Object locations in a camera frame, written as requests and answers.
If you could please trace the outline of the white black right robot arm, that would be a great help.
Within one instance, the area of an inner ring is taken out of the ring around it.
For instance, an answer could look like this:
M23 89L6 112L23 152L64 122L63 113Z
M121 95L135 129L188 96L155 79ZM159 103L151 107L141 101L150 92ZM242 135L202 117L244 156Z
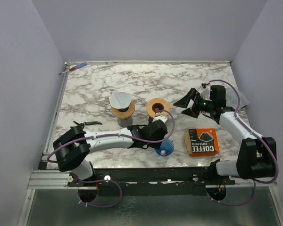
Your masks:
M275 140L256 133L243 122L237 111L227 105L223 85L212 85L208 98L192 88L173 105L183 108L182 114L193 118L198 118L201 112L209 113L210 118L225 128L240 145L236 160L213 163L214 169L207 172L210 183L218 184L225 176L253 180L271 178L275 181L279 173Z

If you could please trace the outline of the clear grey glass carafe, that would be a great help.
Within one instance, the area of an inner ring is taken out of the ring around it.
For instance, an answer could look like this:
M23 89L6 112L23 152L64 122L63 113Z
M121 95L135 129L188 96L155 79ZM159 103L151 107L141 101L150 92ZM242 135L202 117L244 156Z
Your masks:
M128 126L132 125L133 119L132 119L132 117L118 118L117 123L120 127L124 128L124 127L128 127Z

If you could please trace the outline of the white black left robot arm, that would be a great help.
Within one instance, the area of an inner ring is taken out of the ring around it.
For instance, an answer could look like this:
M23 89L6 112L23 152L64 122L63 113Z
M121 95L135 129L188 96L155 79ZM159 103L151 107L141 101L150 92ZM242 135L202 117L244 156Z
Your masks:
M166 134L167 127L162 120L108 132L87 133L82 127L75 126L56 139L53 148L59 171L70 171L83 185L89 186L96 176L92 164L85 159L88 154L113 148L150 146L157 149Z

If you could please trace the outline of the wooden ring coaster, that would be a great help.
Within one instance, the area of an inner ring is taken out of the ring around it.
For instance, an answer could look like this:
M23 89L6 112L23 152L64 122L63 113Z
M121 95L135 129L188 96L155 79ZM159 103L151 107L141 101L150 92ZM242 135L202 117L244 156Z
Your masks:
M131 101L130 105L128 108L125 109L125 111L121 112L116 108L111 107L111 111L114 116L120 119L127 119L130 118L133 113L135 112L135 103L134 101Z
M155 117L156 109L170 111L170 105L162 98L151 99L146 105L146 112L150 118Z

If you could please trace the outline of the white paper coffee filter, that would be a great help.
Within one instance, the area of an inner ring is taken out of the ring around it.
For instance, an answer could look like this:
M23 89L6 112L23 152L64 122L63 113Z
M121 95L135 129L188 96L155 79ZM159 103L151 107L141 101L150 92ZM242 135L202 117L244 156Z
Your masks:
M132 95L126 92L115 92L109 97L110 105L116 109L126 109L132 101Z

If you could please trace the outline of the blue cone dripper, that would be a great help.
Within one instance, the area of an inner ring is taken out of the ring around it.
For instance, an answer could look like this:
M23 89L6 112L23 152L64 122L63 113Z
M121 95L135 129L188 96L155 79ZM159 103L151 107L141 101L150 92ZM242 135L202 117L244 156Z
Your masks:
M125 108L117 108L117 110L118 110L119 112L127 112L127 111L130 109L132 103L133 103L133 101L130 102L130 104L128 105L128 107L125 107Z

